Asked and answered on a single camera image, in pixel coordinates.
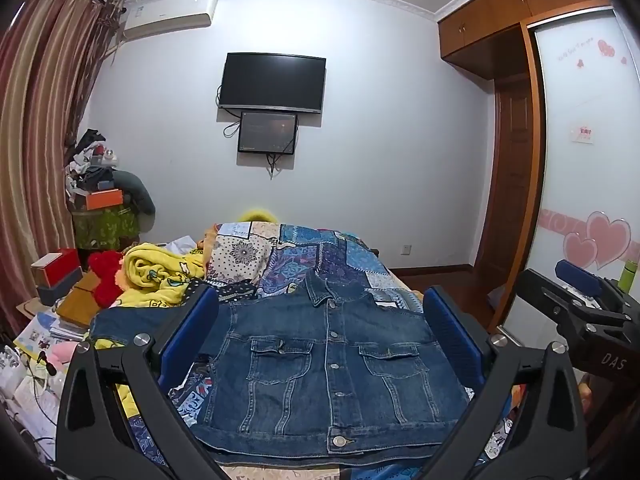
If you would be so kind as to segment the white sliding door with hearts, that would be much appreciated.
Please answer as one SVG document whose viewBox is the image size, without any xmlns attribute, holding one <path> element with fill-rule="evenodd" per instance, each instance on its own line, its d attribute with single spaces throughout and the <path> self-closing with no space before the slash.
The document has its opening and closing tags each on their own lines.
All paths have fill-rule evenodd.
<svg viewBox="0 0 640 480">
<path fill-rule="evenodd" d="M 526 266 L 565 259 L 619 278 L 639 259 L 639 46 L 613 9 L 530 26 L 544 102 L 544 180 Z"/>
</svg>

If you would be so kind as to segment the orange box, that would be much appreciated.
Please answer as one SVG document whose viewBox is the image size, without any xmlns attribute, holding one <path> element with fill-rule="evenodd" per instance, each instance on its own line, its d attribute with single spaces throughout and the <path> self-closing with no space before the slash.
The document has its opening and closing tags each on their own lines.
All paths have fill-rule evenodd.
<svg viewBox="0 0 640 480">
<path fill-rule="evenodd" d="M 86 209 L 97 210 L 119 206 L 124 202 L 122 190 L 111 188 L 110 190 L 93 192 L 86 197 Z"/>
</svg>

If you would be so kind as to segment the red plush toy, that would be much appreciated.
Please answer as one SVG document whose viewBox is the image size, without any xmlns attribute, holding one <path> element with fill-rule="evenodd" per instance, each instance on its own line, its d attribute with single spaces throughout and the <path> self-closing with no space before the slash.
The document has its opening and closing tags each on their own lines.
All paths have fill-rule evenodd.
<svg viewBox="0 0 640 480">
<path fill-rule="evenodd" d="M 122 289 L 116 283 L 116 274 L 122 268 L 120 260 L 122 254 L 116 250 L 93 252 L 88 258 L 89 270 L 99 279 L 92 296 L 101 309 L 111 307 L 122 294 Z"/>
</svg>

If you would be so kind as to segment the red and white box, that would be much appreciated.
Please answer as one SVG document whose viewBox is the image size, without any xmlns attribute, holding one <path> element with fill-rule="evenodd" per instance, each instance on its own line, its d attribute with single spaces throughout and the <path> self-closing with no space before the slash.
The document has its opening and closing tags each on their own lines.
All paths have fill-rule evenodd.
<svg viewBox="0 0 640 480">
<path fill-rule="evenodd" d="M 48 252 L 33 262 L 30 270 L 37 286 L 53 287 L 79 267 L 77 250 L 62 248 L 57 252 Z"/>
</svg>

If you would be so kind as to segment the yellow cartoon blanket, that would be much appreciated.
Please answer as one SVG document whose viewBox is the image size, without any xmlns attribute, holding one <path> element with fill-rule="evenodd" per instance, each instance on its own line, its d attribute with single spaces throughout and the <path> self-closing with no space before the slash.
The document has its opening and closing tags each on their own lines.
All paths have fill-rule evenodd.
<svg viewBox="0 0 640 480">
<path fill-rule="evenodd" d="M 110 307 L 178 307 L 192 278 L 204 278 L 204 275 L 201 247 L 176 254 L 151 243 L 134 245 L 119 260 L 114 285 L 120 294 Z"/>
</svg>

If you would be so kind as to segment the blue patchwork quilt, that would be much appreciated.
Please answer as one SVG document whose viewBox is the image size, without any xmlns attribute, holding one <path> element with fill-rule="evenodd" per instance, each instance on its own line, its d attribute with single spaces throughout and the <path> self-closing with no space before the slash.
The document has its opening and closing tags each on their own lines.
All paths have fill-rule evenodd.
<svg viewBox="0 0 640 480">
<path fill-rule="evenodd" d="M 215 238 L 207 265 L 207 276 L 215 284 L 246 286 L 246 292 L 238 301 L 290 294 L 309 273 L 341 284 L 360 284 L 381 306 L 423 314 L 420 300 L 396 281 L 375 253 L 360 240 L 344 233 L 265 222 L 226 224 Z M 182 396 L 189 388 L 202 390 L 207 377 L 202 361 L 190 370 L 186 384 L 172 397 L 190 428 L 196 417 L 196 406 L 183 400 Z M 336 468 L 349 479 L 409 479 L 427 459 L 395 460 L 370 466 L 324 466 Z M 307 468 L 256 464 L 227 466 L 235 466 L 240 474 L 247 474 L 253 466 L 284 471 Z"/>
</svg>

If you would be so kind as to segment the white air conditioner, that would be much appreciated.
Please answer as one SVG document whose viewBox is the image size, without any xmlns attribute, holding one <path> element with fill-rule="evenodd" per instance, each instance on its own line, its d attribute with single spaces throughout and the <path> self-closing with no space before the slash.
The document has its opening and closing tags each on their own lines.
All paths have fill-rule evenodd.
<svg viewBox="0 0 640 480">
<path fill-rule="evenodd" d="M 217 0 L 156 0 L 130 6 L 122 31 L 126 41 L 208 27 Z"/>
</svg>

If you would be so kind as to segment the striped red curtain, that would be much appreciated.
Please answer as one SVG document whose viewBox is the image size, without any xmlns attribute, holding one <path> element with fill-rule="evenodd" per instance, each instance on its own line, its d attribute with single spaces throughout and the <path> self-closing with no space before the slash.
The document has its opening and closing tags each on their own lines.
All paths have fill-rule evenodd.
<svg viewBox="0 0 640 480">
<path fill-rule="evenodd" d="M 122 0 L 26 0 L 1 37 L 1 328 L 24 325 L 30 266 L 74 246 L 64 168 Z"/>
</svg>

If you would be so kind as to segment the wooden wardrobe cabinet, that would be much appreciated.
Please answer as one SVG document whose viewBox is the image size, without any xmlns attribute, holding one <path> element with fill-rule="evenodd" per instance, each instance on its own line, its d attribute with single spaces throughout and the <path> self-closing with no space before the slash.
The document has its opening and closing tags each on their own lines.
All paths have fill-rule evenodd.
<svg viewBox="0 0 640 480">
<path fill-rule="evenodd" d="M 534 232 L 544 180 L 544 92 L 539 56 L 530 25 L 545 18 L 560 18 L 573 11 L 594 10 L 608 0 L 463 0 L 438 20 L 440 56 L 457 70 L 479 76 L 494 85 L 495 129 L 489 143 L 489 190 L 496 137 L 496 84 L 526 76 L 532 92 L 533 142 L 523 229 L 506 282 L 496 288 L 484 285 L 475 272 L 475 287 L 464 296 L 463 307 L 473 311 L 488 330 L 496 330 L 509 314 L 518 272 L 526 263 Z"/>
</svg>

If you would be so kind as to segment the small black wall monitor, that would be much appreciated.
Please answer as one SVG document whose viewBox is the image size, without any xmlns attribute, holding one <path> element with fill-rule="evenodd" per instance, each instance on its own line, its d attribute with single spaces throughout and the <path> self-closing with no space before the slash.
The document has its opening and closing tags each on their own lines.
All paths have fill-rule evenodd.
<svg viewBox="0 0 640 480">
<path fill-rule="evenodd" d="M 246 154 L 293 155 L 297 116 L 288 113 L 243 112 L 238 134 L 238 151 Z"/>
</svg>

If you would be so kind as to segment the black wall television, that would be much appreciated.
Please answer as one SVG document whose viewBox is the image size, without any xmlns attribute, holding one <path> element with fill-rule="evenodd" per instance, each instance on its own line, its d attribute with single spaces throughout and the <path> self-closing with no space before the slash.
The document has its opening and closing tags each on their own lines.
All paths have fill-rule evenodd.
<svg viewBox="0 0 640 480">
<path fill-rule="evenodd" d="M 285 110 L 320 114 L 326 59 L 279 53 L 229 53 L 219 105 L 231 110 Z"/>
</svg>

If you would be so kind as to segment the blue denim jacket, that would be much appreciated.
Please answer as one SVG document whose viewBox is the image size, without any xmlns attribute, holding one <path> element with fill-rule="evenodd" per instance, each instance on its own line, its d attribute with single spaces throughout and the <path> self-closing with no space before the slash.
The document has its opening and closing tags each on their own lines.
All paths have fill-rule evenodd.
<svg viewBox="0 0 640 480">
<path fill-rule="evenodd" d="M 222 304 L 198 350 L 191 431 L 222 464 L 370 466 L 432 456 L 469 403 L 423 314 L 309 273 Z"/>
</svg>

